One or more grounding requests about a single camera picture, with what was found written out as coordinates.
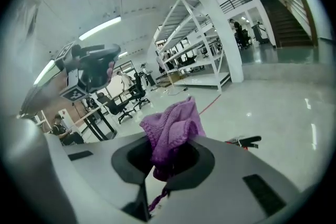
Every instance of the metal shelving rack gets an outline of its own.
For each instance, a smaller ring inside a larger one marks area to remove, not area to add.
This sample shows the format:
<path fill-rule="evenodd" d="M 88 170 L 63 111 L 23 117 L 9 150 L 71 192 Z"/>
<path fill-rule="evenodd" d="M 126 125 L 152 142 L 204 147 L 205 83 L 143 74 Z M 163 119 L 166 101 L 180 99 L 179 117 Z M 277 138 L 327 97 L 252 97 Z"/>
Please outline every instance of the metal shelving rack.
<path fill-rule="evenodd" d="M 222 85 L 227 82 L 230 78 L 228 72 L 220 72 L 224 50 L 218 55 L 212 54 L 210 46 L 216 44 L 215 39 L 218 38 L 217 35 L 204 35 L 204 31 L 201 27 L 205 21 L 210 20 L 208 16 L 201 14 L 196 7 L 200 4 L 199 0 L 176 0 L 175 4 L 171 7 L 168 15 L 166 16 L 159 33 L 157 34 L 154 42 L 166 40 L 164 46 L 158 50 L 159 58 L 163 63 L 164 69 L 168 75 L 168 78 L 172 85 L 204 85 L 204 86 L 217 86 L 219 91 L 222 91 Z M 181 40 L 186 38 L 192 31 L 198 30 L 201 40 L 189 44 L 183 50 L 179 51 L 177 54 L 173 55 L 167 60 L 163 60 L 162 53 L 168 49 L 175 47 Z M 196 61 L 195 63 L 181 67 L 174 70 L 167 70 L 165 63 L 172 61 L 188 51 L 197 49 L 205 45 L 208 53 L 208 58 L 202 61 Z M 211 65 L 214 73 L 213 74 L 201 74 L 195 76 L 189 76 L 179 81 L 173 82 L 170 75 L 172 72 L 182 71 L 188 68 L 194 68 L 198 66 Z"/>

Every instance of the railing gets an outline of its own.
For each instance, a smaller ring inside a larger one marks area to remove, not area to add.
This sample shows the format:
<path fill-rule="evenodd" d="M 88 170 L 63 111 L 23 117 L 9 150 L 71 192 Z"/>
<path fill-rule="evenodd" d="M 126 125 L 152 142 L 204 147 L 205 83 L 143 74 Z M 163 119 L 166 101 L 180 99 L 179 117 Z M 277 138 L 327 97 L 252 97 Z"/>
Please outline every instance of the railing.
<path fill-rule="evenodd" d="M 317 31 L 316 31 L 315 22 L 314 22 L 311 10 L 309 8 L 309 5 L 307 3 L 307 0 L 301 0 L 301 2 L 297 0 L 282 0 L 282 3 L 292 14 L 293 14 L 293 11 L 295 11 L 304 20 L 304 22 L 309 26 L 311 40 L 314 46 L 317 46 L 318 44 Z"/>
<path fill-rule="evenodd" d="M 220 5 L 220 8 L 222 9 L 223 13 L 228 13 L 229 11 L 242 6 L 248 2 L 250 2 L 252 0 L 228 0 L 226 2 L 224 2 L 223 4 Z M 204 26 L 208 25 L 211 21 L 207 20 L 204 23 L 201 24 L 201 28 L 203 28 Z"/>

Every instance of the purple knitted fabric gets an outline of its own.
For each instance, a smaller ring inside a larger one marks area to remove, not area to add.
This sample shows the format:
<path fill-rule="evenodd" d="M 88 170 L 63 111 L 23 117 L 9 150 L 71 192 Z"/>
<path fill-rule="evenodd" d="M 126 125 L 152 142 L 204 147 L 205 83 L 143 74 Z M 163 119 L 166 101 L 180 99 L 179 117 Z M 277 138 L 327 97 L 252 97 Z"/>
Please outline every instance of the purple knitted fabric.
<path fill-rule="evenodd" d="M 194 135 L 205 136 L 195 99 L 172 104 L 163 113 L 144 117 L 140 126 L 144 129 L 152 146 L 151 161 L 155 166 L 153 176 L 167 181 L 174 175 L 173 161 L 178 147 Z M 159 196 L 150 206 L 150 211 L 165 195 Z"/>

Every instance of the glossy floor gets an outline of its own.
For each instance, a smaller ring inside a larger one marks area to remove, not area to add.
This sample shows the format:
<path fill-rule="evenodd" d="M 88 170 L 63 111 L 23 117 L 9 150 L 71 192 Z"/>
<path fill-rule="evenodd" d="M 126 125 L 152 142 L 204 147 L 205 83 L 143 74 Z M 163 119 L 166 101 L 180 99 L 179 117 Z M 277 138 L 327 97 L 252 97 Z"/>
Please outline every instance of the glossy floor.
<path fill-rule="evenodd" d="M 318 48 L 285 47 L 274 49 L 271 44 L 250 46 L 240 52 L 243 63 L 317 63 Z"/>
<path fill-rule="evenodd" d="M 175 92 L 169 89 L 170 93 L 177 93 L 183 87 L 176 87 Z M 252 148 L 250 152 L 282 172 L 300 190 L 319 180 L 335 146 L 334 90 L 329 87 L 272 81 L 229 83 L 213 104 L 219 96 L 215 88 L 192 87 L 177 95 L 168 95 L 159 88 L 148 97 L 151 103 L 135 113 L 133 119 L 119 125 L 115 116 L 107 118 L 118 130 L 117 137 L 138 133 L 145 115 L 162 112 L 189 95 L 196 99 L 208 137 L 225 141 L 260 135 L 259 149 Z M 99 126 L 108 131 L 104 123 Z M 84 137 L 88 142 L 97 141 L 89 131 Z M 164 183 L 152 176 L 147 181 L 151 202 Z"/>

